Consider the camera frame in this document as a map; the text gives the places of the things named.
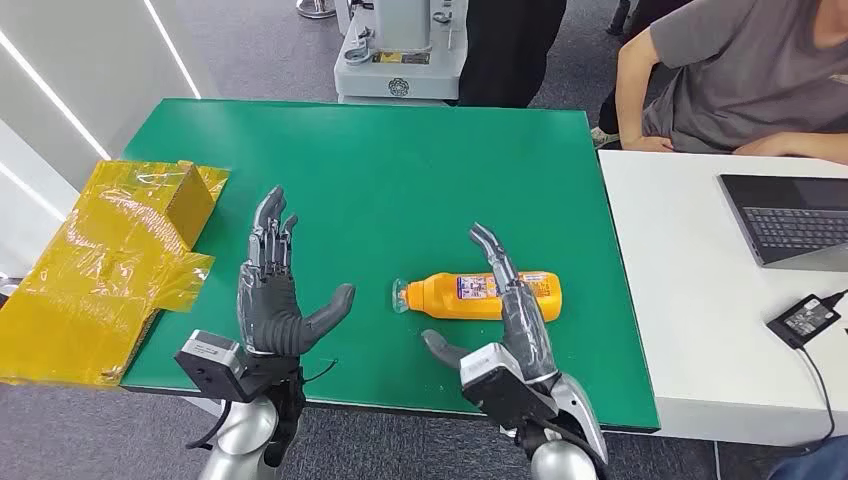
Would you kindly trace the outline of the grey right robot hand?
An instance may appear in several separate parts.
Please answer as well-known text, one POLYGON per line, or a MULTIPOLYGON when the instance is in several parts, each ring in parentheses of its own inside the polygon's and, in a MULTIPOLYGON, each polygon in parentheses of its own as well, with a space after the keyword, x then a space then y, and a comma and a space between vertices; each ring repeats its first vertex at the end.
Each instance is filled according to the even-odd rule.
POLYGON ((551 393, 561 373, 538 301, 493 231, 476 222, 469 235, 484 252, 494 274, 496 293, 501 300, 502 342, 470 352, 428 329, 421 333, 424 343, 434 357, 460 372, 464 386, 503 367, 531 389, 551 393))

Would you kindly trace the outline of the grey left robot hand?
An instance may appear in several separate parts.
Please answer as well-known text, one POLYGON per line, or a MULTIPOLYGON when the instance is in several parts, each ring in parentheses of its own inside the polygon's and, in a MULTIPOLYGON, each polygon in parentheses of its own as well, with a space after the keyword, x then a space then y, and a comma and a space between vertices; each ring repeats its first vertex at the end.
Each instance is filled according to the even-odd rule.
POLYGON ((285 206, 280 185, 258 204, 239 270, 237 319, 246 350, 256 356, 307 353, 350 313, 356 292, 354 285, 341 284, 327 305, 302 313, 291 262, 298 217, 283 218, 285 206))

